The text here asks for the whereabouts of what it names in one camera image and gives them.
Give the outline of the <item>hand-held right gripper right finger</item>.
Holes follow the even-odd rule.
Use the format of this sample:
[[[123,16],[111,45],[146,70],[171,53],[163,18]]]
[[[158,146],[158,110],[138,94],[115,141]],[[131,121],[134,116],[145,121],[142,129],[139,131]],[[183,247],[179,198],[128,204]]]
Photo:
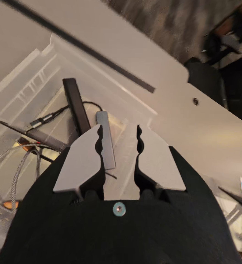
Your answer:
[[[137,157],[134,182],[142,198],[144,191],[158,198],[165,190],[187,190],[169,144],[144,125],[137,125]]]

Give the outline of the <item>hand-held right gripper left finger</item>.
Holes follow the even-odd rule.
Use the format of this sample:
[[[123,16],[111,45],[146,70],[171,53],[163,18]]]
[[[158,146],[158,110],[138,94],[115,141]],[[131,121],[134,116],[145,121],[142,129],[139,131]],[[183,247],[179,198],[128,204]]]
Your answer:
[[[86,192],[92,190],[104,200],[102,139],[103,127],[97,124],[72,143],[54,185],[54,193],[75,192],[79,199],[84,199]]]

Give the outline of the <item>black usb hub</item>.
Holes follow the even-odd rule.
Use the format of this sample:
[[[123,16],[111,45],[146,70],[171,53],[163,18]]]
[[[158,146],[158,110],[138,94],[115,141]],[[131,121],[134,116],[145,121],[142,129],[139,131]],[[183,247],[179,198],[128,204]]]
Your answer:
[[[83,105],[76,79],[65,78],[62,82],[77,134],[78,136],[81,136],[90,130],[91,126]]]

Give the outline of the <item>clear plastic bin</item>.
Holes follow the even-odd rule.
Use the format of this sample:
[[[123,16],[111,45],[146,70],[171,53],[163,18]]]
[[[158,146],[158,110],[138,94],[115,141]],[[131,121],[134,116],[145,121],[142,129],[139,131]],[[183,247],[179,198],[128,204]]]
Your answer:
[[[136,199],[132,175],[136,160],[137,124],[150,126],[157,112],[137,92],[153,95],[105,64],[55,35],[43,50],[35,49],[0,82],[0,120],[25,128],[31,121],[67,105],[64,78],[75,78],[83,100],[100,105],[109,114],[116,168],[106,176],[105,198]],[[38,131],[69,146],[77,139],[70,110]],[[0,154],[14,146],[21,134],[0,124]],[[25,152],[10,153],[0,163],[0,202],[11,197],[15,170]],[[13,216],[0,209],[0,248]]]

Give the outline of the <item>silver grey usb hub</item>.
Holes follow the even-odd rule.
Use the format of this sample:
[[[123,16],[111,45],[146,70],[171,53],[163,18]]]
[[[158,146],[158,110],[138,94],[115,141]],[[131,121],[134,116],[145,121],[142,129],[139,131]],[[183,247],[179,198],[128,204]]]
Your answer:
[[[115,169],[116,161],[115,161],[113,142],[112,142],[107,111],[98,111],[96,113],[96,121],[97,124],[101,125],[103,128],[103,138],[102,138],[103,150],[101,152],[101,155],[103,157],[105,170]]]

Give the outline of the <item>dark grey flat usb hub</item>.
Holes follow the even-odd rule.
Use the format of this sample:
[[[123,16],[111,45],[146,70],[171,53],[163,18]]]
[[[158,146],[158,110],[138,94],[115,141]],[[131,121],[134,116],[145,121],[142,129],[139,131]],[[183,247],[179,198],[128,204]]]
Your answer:
[[[47,145],[48,147],[50,147],[51,149],[57,151],[57,152],[61,152],[63,151],[65,148],[69,147],[68,144],[50,136],[45,134],[44,132],[38,131],[38,130],[34,130],[34,131],[30,131],[30,132],[26,132],[24,130],[22,130],[21,128],[18,127],[14,127],[9,125],[8,123],[0,120],[0,124],[23,135],[23,136],[27,136],[32,140],[35,140],[37,142],[40,142],[41,144]]]

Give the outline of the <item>black background chair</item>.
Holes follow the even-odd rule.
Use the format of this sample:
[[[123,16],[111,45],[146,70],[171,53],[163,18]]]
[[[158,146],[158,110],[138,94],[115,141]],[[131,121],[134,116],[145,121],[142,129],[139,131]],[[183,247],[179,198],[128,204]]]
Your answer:
[[[202,53],[208,58],[206,64],[215,65],[230,53],[240,55],[241,44],[242,3],[204,35]]]

